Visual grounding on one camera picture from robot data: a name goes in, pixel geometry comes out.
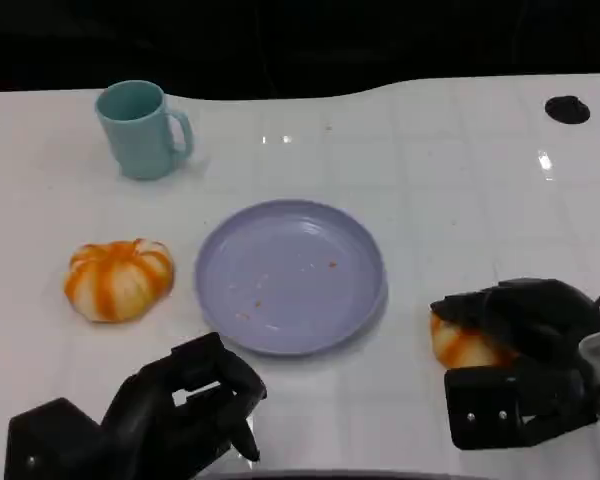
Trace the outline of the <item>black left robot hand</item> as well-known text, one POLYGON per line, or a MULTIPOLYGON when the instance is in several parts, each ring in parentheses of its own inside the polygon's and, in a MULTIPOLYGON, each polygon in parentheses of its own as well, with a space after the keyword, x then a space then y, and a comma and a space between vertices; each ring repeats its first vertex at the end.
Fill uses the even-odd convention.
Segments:
POLYGON ((113 479, 191 479, 235 449, 260 459, 247 419, 266 398, 259 375, 213 332, 128 377, 101 426, 113 479))

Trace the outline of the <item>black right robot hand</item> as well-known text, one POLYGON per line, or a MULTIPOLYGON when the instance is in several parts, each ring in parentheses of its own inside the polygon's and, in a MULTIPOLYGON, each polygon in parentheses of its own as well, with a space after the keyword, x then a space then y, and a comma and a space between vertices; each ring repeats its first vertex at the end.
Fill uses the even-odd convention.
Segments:
POLYGON ((519 357, 560 364, 600 304, 556 279, 518 278, 430 304, 434 356, 447 369, 510 366, 519 357))

